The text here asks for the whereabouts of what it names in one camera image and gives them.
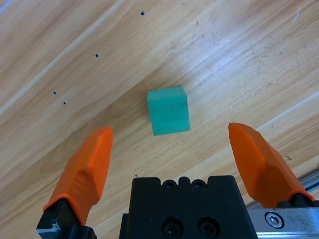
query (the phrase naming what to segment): wood grain surface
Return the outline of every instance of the wood grain surface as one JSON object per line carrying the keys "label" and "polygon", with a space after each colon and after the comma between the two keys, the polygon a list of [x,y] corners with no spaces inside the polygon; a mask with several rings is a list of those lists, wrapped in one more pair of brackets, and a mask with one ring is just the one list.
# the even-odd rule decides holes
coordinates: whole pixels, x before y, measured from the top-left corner
{"label": "wood grain surface", "polygon": [[[42,207],[69,157],[100,126],[113,128],[114,145],[87,222],[99,239],[118,238],[136,175],[234,175],[250,203],[229,122],[260,131],[298,177],[319,167],[317,0],[0,0],[0,8],[0,238],[39,238]],[[191,130],[153,136],[147,93],[171,86],[187,93]]]}

